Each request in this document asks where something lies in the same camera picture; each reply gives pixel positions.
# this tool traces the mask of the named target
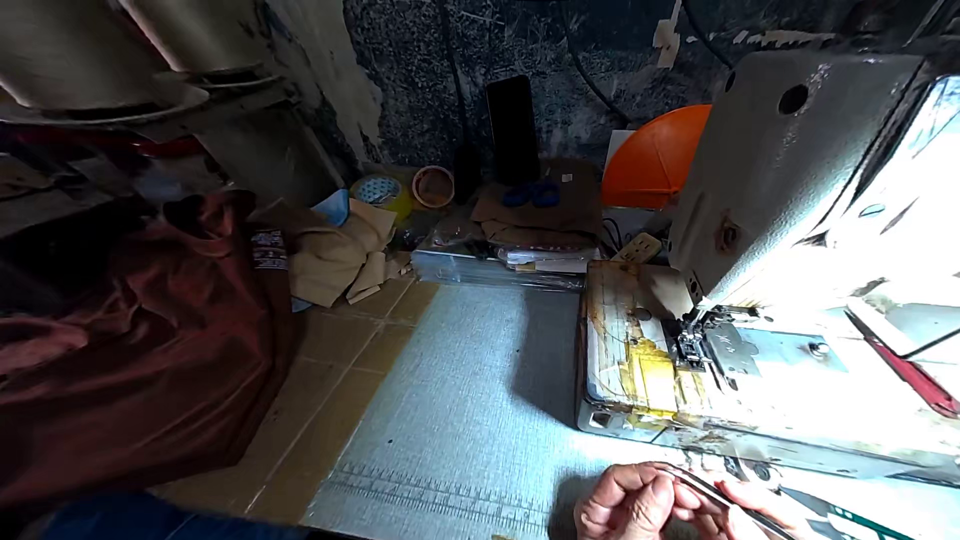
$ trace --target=tile floor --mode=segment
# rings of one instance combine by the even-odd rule
[[[296,524],[437,288],[390,280],[353,306],[298,313],[297,357],[243,459],[155,493],[184,508]]]

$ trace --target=electrical outlet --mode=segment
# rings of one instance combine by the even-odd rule
[[[660,241],[647,233],[639,233],[623,246],[612,260],[626,260],[628,262],[644,263],[660,252]]]

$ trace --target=textured wall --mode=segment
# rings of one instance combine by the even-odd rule
[[[277,61],[299,87],[318,136],[345,167],[362,161],[451,164],[461,126],[435,0],[255,1]],[[525,74],[541,153],[602,165],[610,130],[623,126],[575,71],[557,4],[445,2],[478,142],[491,144],[484,84]],[[712,42],[734,62],[761,47],[822,41],[854,3],[691,0]],[[636,122],[709,103],[722,89],[727,69],[694,40],[679,0],[565,5],[585,69]],[[672,66],[662,68],[654,36],[658,21],[671,19],[666,25],[675,26],[680,47]]]

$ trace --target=hand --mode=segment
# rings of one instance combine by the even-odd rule
[[[608,467],[573,511],[578,540],[660,540],[678,488],[686,489],[643,463]]]
[[[804,514],[808,511],[801,504],[787,498],[774,495],[766,489],[741,482],[736,479],[719,479],[714,482],[736,505],[721,509],[704,497],[691,491],[678,493],[680,497],[674,509],[674,516],[693,524],[703,540],[768,540],[776,539],[764,533],[743,508],[756,510],[797,540],[817,540],[817,535],[806,522]]]

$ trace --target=yellow tape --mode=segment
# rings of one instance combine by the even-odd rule
[[[627,358],[620,364],[620,382],[627,395],[642,405],[634,407],[627,421],[638,427],[656,419],[670,420],[677,414],[673,361],[653,341],[633,340],[625,342]]]

